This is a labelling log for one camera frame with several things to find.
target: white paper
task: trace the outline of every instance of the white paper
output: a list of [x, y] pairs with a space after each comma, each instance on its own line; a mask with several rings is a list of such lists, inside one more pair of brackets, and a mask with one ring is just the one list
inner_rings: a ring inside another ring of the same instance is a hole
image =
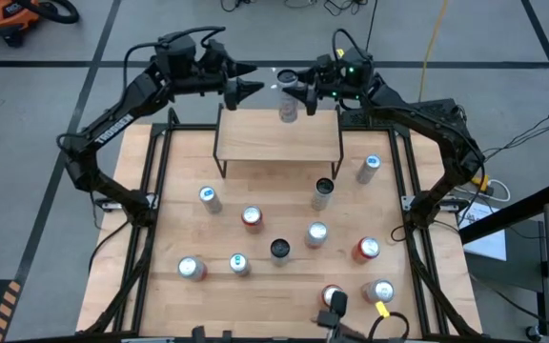
[[[498, 209], [492, 208], [493, 212], [497, 212]], [[463, 214], [467, 212], [465, 218], [460, 223], [460, 229], [463, 230], [466, 226], [480, 220], [481, 218], [491, 214], [491, 208], [488, 206], [474, 203], [471, 208], [461, 211], [458, 216], [461, 218]], [[505, 250], [505, 230], [489, 234], [485, 237], [475, 240], [471, 243], [465, 244], [463, 249], [466, 252], [478, 254], [485, 257], [495, 258], [497, 260], [506, 261], [507, 252]]]

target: yellow tag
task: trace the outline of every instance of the yellow tag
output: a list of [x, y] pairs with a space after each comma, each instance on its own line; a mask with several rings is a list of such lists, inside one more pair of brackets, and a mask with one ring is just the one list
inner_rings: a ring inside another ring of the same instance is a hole
[[387, 308], [385, 307], [385, 304], [382, 301], [378, 301], [375, 303], [376, 310], [378, 311], [378, 314], [382, 315], [385, 318], [389, 317], [389, 311], [387, 311]]

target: vacuum hose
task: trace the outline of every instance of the vacuum hose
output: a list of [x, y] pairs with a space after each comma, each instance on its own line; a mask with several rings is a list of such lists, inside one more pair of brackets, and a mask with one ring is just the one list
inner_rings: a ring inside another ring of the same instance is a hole
[[61, 24], [74, 24], [80, 19], [80, 15], [77, 13], [75, 6], [69, 2], [69, 0], [50, 0], [58, 5], [62, 6], [69, 12], [69, 15], [60, 15], [54, 11], [34, 5], [31, 0], [16, 0], [16, 3], [23, 8], [38, 14], [39, 16], [49, 19], [56, 23]]

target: soda can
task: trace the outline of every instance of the soda can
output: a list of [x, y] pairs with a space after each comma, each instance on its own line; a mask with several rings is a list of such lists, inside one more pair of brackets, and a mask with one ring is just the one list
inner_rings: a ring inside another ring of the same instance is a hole
[[304, 236], [304, 243], [310, 249], [320, 248], [328, 238], [328, 227], [321, 223], [315, 222], [309, 225], [309, 229]]
[[283, 89], [297, 86], [297, 73], [292, 70], [280, 71], [276, 75], [276, 86], [281, 101], [278, 116], [283, 123], [293, 123], [297, 119], [297, 99], [283, 91]]
[[393, 300], [395, 291], [391, 282], [387, 280], [377, 280], [361, 286], [361, 295], [363, 299], [371, 304], [378, 301], [388, 303]]
[[370, 260], [375, 259], [380, 253], [380, 247], [375, 238], [363, 237], [353, 247], [351, 256], [356, 263], [364, 264]]
[[315, 194], [311, 205], [316, 211], [325, 210], [334, 191], [334, 181], [327, 177], [320, 178], [315, 184]]
[[207, 266], [194, 256], [186, 256], [177, 265], [179, 276], [194, 281], [202, 281], [207, 277]]
[[380, 157], [377, 154], [371, 154], [363, 160], [363, 164], [357, 172], [356, 180], [360, 184], [367, 184], [372, 180], [372, 176], [380, 168]]
[[235, 253], [230, 257], [230, 269], [238, 276], [247, 276], [252, 271], [252, 266], [244, 254]]
[[264, 221], [262, 220], [262, 211], [258, 206], [249, 206], [241, 215], [245, 230], [248, 233], [260, 233], [264, 230]]
[[290, 244], [285, 239], [278, 238], [271, 244], [271, 261], [277, 266], [282, 267], [290, 259]]
[[205, 186], [201, 188], [199, 196], [200, 202], [205, 205], [205, 209], [207, 209], [207, 212], [209, 212], [210, 214], [216, 214], [221, 212], [221, 202], [219, 202], [219, 198], [217, 197], [217, 194], [215, 194], [215, 190], [213, 189], [213, 187]]
[[332, 304], [332, 296], [334, 292], [342, 292], [342, 289], [337, 285], [327, 285], [319, 294], [319, 303], [323, 309], [329, 309]]

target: concrete floor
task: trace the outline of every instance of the concrete floor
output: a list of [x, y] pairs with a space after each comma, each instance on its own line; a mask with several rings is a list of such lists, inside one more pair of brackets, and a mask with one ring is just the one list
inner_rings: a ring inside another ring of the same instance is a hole
[[[282, 0], [258, 0], [233, 13], [207, 0], [72, 2], [82, 14], [79, 24], [43, 21], [21, 49], [8, 48], [0, 40], [0, 278], [16, 276], [31, 232], [43, 230], [37, 234], [41, 239], [10, 326], [10, 340], [73, 334], [75, 329], [98, 232], [88, 196], [76, 191], [65, 174], [61, 177], [60, 165], [55, 167], [54, 137], [87, 125], [119, 96], [121, 69], [98, 68], [100, 61], [120, 61], [131, 45], [171, 31], [223, 25], [228, 29], [217, 39], [231, 56], [270, 61], [264, 64], [269, 68], [248, 77], [267, 87], [241, 107], [275, 108], [276, 94], [269, 86], [274, 80], [270, 67], [277, 67], [276, 61], [310, 60], [330, 52], [331, 34], [339, 27], [360, 46], [370, 36], [368, 50], [377, 61], [420, 61], [441, 4], [379, 0], [370, 32], [374, 0], [355, 16], [348, 11], [338, 17], [323, 9], [322, 1], [316, 7], [290, 10]], [[549, 0], [530, 4], [549, 42]], [[108, 16], [114, 19], [112, 27], [106, 25]], [[340, 47], [348, 46], [339, 41]], [[456, 99], [467, 110], [470, 131], [482, 149], [501, 146], [549, 113], [549, 55], [542, 43], [520, 0], [452, 0], [431, 60], [513, 63], [509, 69], [501, 64], [451, 63], [427, 70], [423, 100]], [[141, 50], [132, 60], [143, 61], [150, 54]], [[389, 84], [406, 100], [417, 99], [419, 63], [383, 65], [387, 68], [379, 71]], [[130, 69], [129, 74], [139, 71]], [[179, 97], [175, 108], [184, 122], [213, 122], [219, 101], [216, 96]], [[164, 118], [160, 112], [143, 121]], [[118, 138], [99, 153], [106, 173], [113, 172], [119, 142]], [[512, 201], [549, 185], [549, 132], [502, 152], [486, 170], [508, 185]], [[493, 286], [521, 306], [537, 310], [533, 293]], [[523, 328], [534, 320], [480, 285], [474, 284], [474, 290], [486, 333], [524, 339]]]

